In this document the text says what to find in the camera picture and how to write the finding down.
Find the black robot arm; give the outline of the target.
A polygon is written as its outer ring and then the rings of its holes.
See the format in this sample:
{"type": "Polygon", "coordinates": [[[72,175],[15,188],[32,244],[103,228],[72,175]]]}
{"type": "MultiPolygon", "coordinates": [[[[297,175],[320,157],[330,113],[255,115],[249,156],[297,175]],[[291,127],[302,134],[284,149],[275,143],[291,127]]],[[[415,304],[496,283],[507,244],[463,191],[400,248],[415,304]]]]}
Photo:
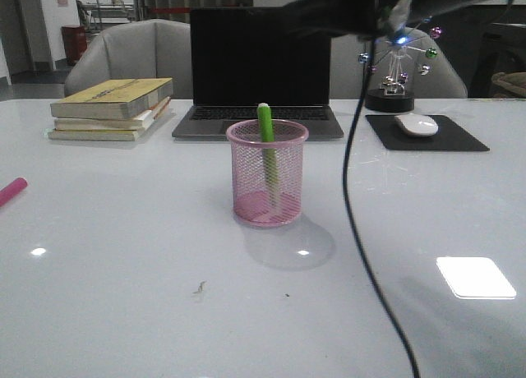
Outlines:
{"type": "Polygon", "coordinates": [[[280,14],[294,30],[326,32],[333,37],[397,35],[408,23],[486,0],[296,0],[280,14]]]}

